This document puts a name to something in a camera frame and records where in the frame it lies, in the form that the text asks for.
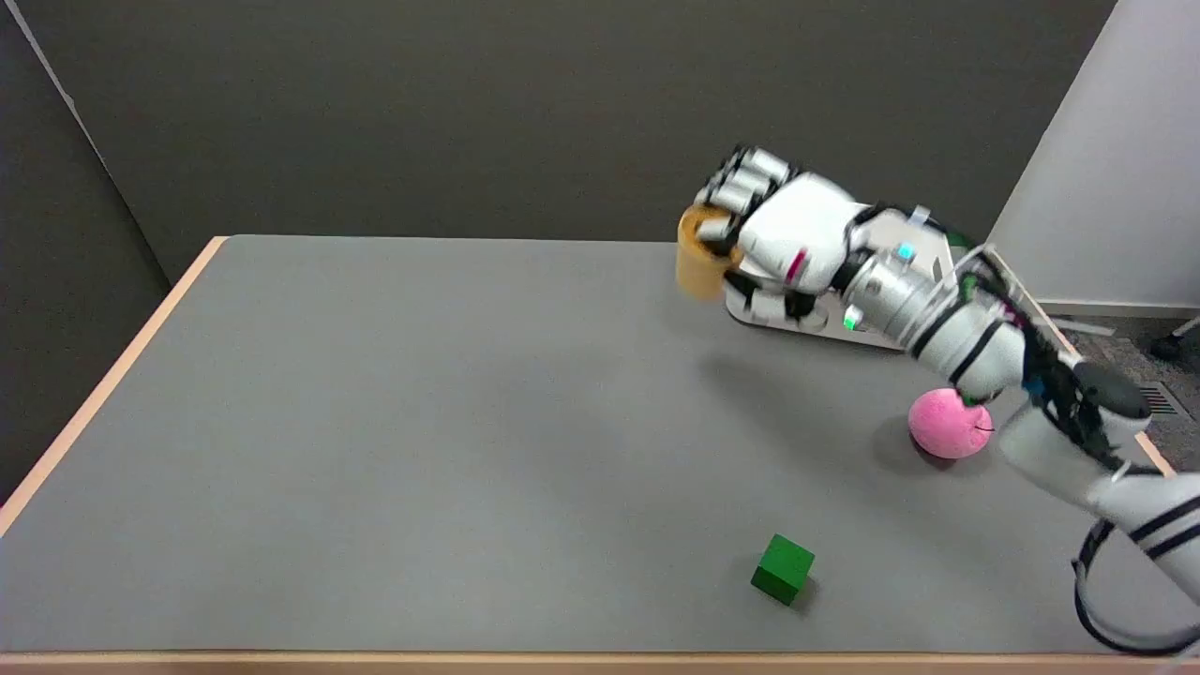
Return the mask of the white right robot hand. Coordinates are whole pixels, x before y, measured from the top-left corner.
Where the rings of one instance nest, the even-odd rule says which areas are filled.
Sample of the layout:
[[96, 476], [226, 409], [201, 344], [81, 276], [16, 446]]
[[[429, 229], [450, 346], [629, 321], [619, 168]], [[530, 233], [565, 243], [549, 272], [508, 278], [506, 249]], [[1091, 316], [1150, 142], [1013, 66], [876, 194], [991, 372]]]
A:
[[697, 240], [728, 262], [722, 279], [742, 310], [763, 319], [806, 319], [866, 241], [858, 232], [864, 203], [758, 147], [738, 145], [692, 202], [726, 213], [721, 226], [698, 227]]

